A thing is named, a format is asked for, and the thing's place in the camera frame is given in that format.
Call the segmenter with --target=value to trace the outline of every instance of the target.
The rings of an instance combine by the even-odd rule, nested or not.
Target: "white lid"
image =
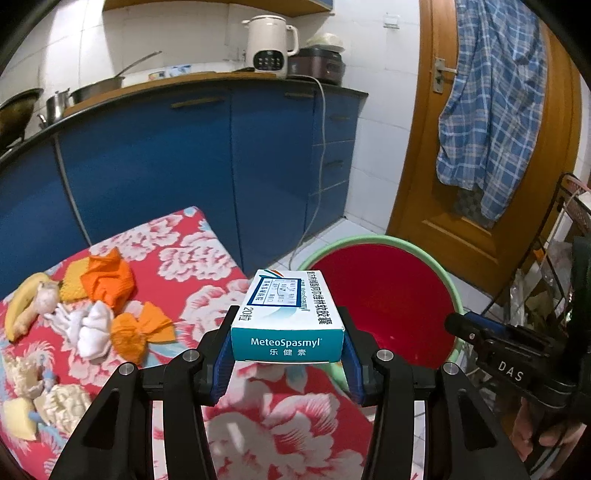
[[[259,15],[257,17],[252,17],[250,20],[248,20],[249,22],[252,22],[253,20],[260,20],[261,18],[274,18],[276,20],[283,20],[284,22],[287,22],[287,20],[285,20],[285,18],[283,17],[279,17],[278,15]]]

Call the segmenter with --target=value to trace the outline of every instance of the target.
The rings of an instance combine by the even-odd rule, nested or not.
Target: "pot handle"
[[[287,30],[291,30],[291,32],[294,34],[294,49],[287,51],[287,56],[292,57],[293,55],[297,55],[300,52],[300,33],[293,25],[287,25]]]

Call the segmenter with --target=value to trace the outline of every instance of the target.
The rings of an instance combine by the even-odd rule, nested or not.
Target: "drawer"
[[[318,215],[316,215],[312,227],[308,231],[308,236],[315,235],[321,230],[324,230],[343,216],[345,213],[345,203],[347,201],[348,191],[348,181],[322,191],[320,209],[318,210]],[[308,225],[312,220],[317,205],[318,194],[310,195],[306,210],[306,228],[308,228]]]
[[[327,189],[345,180],[349,180],[351,162],[353,161],[354,141],[336,142],[326,145],[324,165],[322,167],[322,188]],[[318,192],[318,169],[322,145],[312,147],[312,163],[310,168],[309,193]]]
[[[326,141],[354,140],[359,116],[359,98],[352,95],[326,93]],[[314,145],[322,143],[322,95],[314,100]]]

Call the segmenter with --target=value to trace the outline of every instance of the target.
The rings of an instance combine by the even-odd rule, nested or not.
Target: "white cloth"
[[[46,314],[51,327],[65,336],[78,354],[85,360],[104,357],[111,347],[111,322],[113,311],[102,301],[90,307],[69,312],[61,303],[55,314]]]

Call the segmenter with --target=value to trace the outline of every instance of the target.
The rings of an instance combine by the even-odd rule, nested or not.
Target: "shelf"
[[[150,4],[170,0],[106,0],[103,12],[115,8],[131,7],[132,5]],[[238,4],[248,7],[260,8],[269,12],[275,12],[286,17],[299,17],[301,15],[319,14],[330,12],[333,8],[333,0],[204,0],[220,4]]]

